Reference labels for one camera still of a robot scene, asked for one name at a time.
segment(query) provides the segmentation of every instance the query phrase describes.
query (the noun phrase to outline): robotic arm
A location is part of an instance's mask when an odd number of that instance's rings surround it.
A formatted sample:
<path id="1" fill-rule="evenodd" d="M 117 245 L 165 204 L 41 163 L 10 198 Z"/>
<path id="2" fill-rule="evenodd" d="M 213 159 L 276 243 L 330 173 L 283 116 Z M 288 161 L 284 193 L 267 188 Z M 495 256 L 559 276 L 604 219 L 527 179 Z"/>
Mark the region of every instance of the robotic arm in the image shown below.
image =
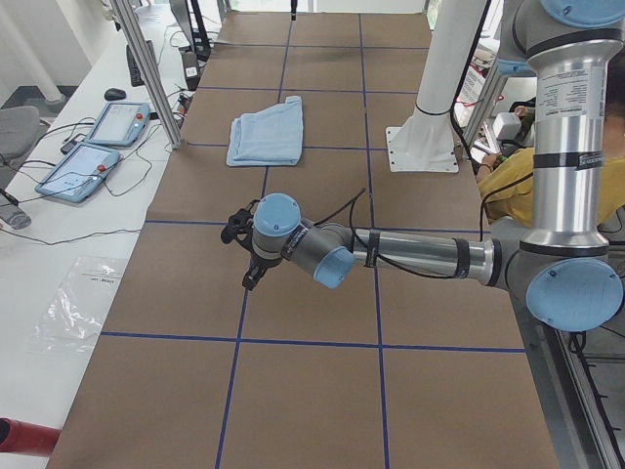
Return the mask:
<path id="1" fill-rule="evenodd" d="M 243 285 L 252 289 L 286 259 L 334 288 L 359 261 L 507 289 L 535 317 L 561 330 L 583 331 L 609 320 L 621 306 L 623 286 L 605 262 L 597 205 L 605 70 L 625 42 L 623 18 L 619 0 L 506 2 L 500 69 L 538 78 L 533 220 L 521 242 L 316 226 L 302 219 L 291 197 L 271 194 L 254 215 L 252 203 L 230 217 L 222 233 L 224 242 L 236 239 L 251 253 Z M 444 57 L 435 42 L 430 54 Z M 426 73 L 430 62 L 436 61 L 428 60 Z"/>

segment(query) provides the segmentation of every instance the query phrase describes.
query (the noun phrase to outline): light blue towel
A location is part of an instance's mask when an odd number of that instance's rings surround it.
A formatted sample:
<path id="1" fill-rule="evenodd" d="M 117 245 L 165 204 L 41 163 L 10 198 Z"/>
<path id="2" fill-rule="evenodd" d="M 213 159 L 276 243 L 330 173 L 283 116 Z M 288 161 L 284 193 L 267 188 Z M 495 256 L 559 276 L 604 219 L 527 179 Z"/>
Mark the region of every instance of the light blue towel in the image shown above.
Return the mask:
<path id="1" fill-rule="evenodd" d="M 228 166 L 294 166 L 302 156 L 302 98 L 246 113 L 232 122 Z"/>

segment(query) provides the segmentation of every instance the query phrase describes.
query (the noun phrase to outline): computer mouse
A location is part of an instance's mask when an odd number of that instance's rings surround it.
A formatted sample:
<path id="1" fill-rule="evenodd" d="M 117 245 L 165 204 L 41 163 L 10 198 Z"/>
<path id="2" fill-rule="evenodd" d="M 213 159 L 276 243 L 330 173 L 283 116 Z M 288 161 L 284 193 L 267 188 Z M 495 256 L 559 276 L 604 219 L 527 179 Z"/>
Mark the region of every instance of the computer mouse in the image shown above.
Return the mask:
<path id="1" fill-rule="evenodd" d="M 108 88 L 104 92 L 104 99 L 107 101 L 118 101 L 126 98 L 126 92 L 119 88 Z"/>

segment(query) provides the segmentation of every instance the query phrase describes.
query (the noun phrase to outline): light blue cap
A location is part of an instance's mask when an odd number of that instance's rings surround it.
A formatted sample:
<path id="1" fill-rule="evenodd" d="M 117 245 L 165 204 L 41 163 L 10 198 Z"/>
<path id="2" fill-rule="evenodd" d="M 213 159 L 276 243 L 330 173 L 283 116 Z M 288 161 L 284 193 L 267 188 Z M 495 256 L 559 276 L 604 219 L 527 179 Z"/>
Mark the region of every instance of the light blue cap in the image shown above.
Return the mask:
<path id="1" fill-rule="evenodd" d="M 328 288 L 339 286 L 354 266 L 355 257 L 345 246 L 339 246 L 319 262 L 312 278 Z"/>
<path id="2" fill-rule="evenodd" d="M 550 17 L 567 26 L 604 27 L 625 18 L 623 0 L 540 0 Z"/>
<path id="3" fill-rule="evenodd" d="M 525 300 L 529 311 L 551 327 L 582 332 L 616 314 L 623 301 L 623 284 L 605 262 L 566 259 L 538 274 Z"/>
<path id="4" fill-rule="evenodd" d="M 254 213 L 254 228 L 261 235 L 289 235 L 302 220 L 300 206 L 285 193 L 271 193 L 258 204 Z"/>
<path id="5" fill-rule="evenodd" d="M 509 61 L 507 59 L 497 59 L 499 65 L 499 73 L 504 76 L 528 77 L 536 76 L 527 62 Z"/>

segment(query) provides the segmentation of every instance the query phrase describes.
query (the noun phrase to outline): tablet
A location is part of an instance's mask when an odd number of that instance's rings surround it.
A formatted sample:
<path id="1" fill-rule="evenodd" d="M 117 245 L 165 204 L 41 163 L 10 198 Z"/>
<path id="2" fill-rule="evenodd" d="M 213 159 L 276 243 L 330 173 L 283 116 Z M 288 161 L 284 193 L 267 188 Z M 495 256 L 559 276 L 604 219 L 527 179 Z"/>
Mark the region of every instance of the tablet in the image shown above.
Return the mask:
<path id="1" fill-rule="evenodd" d="M 137 141 L 148 121 L 146 103 L 107 103 L 85 142 L 125 149 Z"/>
<path id="2" fill-rule="evenodd" d="M 90 196 L 120 161 L 116 149 L 81 142 L 35 187 L 39 193 L 79 203 Z"/>

